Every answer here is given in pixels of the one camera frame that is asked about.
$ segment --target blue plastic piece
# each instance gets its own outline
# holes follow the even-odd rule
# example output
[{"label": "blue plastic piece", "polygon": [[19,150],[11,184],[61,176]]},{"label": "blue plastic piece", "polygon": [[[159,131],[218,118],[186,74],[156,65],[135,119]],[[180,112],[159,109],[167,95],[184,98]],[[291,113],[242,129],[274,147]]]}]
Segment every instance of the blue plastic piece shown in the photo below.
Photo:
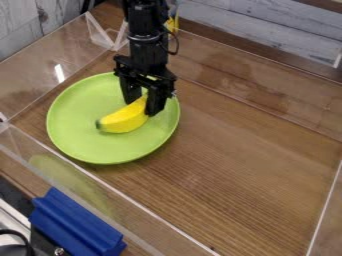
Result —
[{"label": "blue plastic piece", "polygon": [[123,234],[56,188],[33,199],[32,225],[73,256],[119,256]]}]

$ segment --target wooden table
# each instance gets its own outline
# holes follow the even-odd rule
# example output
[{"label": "wooden table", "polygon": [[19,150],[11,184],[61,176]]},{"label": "wooden table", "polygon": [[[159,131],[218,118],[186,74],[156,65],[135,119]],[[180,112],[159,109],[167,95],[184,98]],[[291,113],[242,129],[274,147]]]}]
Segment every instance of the wooden table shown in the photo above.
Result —
[{"label": "wooden table", "polygon": [[[103,4],[93,14],[104,27],[119,27],[113,5]],[[234,50],[231,54],[256,58]],[[112,71],[112,55],[107,52],[13,119],[53,149],[45,131],[51,103],[76,81]],[[215,58],[226,61],[224,53]],[[267,63],[315,83],[300,71]],[[204,71],[203,79],[215,81],[226,72]],[[240,77],[239,83],[248,86],[252,76],[244,72]],[[268,77],[279,79],[271,72]],[[184,79],[176,88],[182,118],[166,145],[131,163],[76,163],[222,255],[304,255],[341,160],[341,142],[231,99],[222,88],[215,92]]]}]

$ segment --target banana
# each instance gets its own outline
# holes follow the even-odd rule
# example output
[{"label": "banana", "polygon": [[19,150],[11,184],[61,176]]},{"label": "banana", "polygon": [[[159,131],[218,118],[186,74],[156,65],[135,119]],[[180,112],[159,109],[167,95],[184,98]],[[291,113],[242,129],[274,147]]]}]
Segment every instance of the banana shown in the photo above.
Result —
[{"label": "banana", "polygon": [[96,128],[103,132],[124,133],[139,128],[148,119],[144,114],[147,95],[112,114],[96,120]]}]

